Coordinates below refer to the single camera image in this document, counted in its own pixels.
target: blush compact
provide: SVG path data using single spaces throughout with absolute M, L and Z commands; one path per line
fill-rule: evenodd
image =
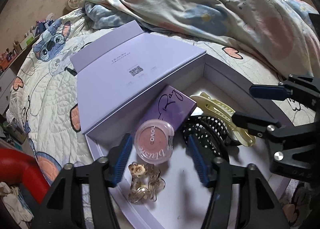
M 174 128 L 166 121 L 151 119 L 137 130 L 134 145 L 139 157 L 150 164 L 160 164 L 170 159 Z

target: red curved object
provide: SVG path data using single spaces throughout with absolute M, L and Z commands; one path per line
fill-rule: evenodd
M 22 183 L 39 204 L 50 188 L 35 158 L 12 149 L 0 149 L 0 181 Z

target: cartoon nose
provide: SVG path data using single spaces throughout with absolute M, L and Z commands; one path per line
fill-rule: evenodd
M 47 43 L 47 50 L 51 51 L 51 49 L 54 47 L 55 43 L 53 41 L 49 41 Z

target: silver bolt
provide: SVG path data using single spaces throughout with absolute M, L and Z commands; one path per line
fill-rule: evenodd
M 276 129 L 276 127 L 273 124 L 270 124 L 267 126 L 267 131 L 268 132 L 273 132 Z
M 98 159 L 98 162 L 99 163 L 106 163 L 108 161 L 108 158 L 107 157 L 100 157 L 99 159 Z
M 276 161 L 280 161 L 283 159 L 283 153 L 282 152 L 276 152 L 274 155 L 274 158 Z
M 216 157 L 213 161 L 217 164 L 223 163 L 223 159 L 221 157 Z
M 253 163 L 250 163 L 250 164 L 248 165 L 248 168 L 249 168 L 251 171 L 254 171 L 254 170 L 257 168 L 257 166 L 256 166 L 255 164 L 253 164 Z
M 70 169 L 73 168 L 73 164 L 72 164 L 72 163 L 67 163 L 67 164 L 65 164 L 65 165 L 63 166 L 63 168 L 64 168 L 65 170 L 70 170 Z

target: yellow hair clip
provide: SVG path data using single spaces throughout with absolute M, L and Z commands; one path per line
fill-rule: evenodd
M 255 143 L 256 138 L 249 135 L 248 130 L 237 127 L 232 122 L 231 117 L 235 111 L 230 106 L 210 97 L 205 92 L 202 92 L 200 96 L 192 95 L 190 98 L 197 102 L 197 106 L 201 108 L 205 115 L 216 117 L 225 122 L 225 124 L 232 130 L 239 143 L 246 147 Z

